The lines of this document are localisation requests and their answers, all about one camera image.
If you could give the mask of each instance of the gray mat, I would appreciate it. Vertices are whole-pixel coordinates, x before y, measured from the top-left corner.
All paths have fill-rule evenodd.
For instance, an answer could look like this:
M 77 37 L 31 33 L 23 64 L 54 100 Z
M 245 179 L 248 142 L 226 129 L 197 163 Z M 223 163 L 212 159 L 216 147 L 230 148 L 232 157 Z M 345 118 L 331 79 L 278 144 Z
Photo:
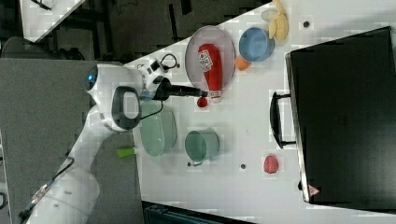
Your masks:
M 13 223 L 64 161 L 90 110 L 84 80 L 96 62 L 0 60 L 0 129 Z M 92 164 L 101 193 L 89 223 L 143 223 L 131 133 L 111 136 Z

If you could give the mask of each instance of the green bowl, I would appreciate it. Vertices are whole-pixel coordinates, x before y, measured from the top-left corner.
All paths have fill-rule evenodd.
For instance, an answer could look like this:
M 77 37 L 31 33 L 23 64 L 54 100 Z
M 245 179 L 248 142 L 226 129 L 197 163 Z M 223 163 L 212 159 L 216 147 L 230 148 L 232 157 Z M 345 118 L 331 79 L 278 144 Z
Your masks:
M 144 101 L 142 103 L 142 117 L 155 113 L 161 109 L 161 103 Z M 141 120 L 140 134 L 143 148 L 152 157 L 161 156 L 176 142 L 177 130 L 175 117 L 166 105 L 163 111 Z

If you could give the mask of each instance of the orange object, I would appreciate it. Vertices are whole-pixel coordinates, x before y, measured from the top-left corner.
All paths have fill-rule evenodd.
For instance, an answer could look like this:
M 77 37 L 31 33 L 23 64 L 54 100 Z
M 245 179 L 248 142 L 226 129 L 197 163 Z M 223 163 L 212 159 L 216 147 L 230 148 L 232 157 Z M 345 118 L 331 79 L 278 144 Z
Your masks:
M 250 62 L 245 61 L 244 58 L 242 58 L 241 55 L 238 55 L 235 59 L 235 67 L 236 69 L 238 69 L 239 71 L 244 71 L 245 69 L 247 69 L 249 66 L 251 65 Z

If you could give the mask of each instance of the red triangle sticker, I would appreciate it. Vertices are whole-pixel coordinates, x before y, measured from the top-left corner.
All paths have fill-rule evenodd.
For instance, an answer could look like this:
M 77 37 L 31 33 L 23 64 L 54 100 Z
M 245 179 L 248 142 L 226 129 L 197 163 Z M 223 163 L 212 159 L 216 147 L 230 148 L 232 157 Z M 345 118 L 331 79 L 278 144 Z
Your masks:
M 308 185 L 308 189 L 309 189 L 309 195 L 311 195 L 311 197 L 320 193 L 318 189 L 315 189 L 310 185 Z

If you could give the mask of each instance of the blue bowl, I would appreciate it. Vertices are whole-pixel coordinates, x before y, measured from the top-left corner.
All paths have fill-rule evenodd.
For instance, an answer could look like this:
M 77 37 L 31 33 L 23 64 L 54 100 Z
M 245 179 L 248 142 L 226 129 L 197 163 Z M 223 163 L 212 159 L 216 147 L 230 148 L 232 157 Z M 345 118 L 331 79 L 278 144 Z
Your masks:
M 268 32 L 252 27 L 247 29 L 239 40 L 239 53 L 250 63 L 261 62 L 274 51 L 274 39 L 268 38 Z

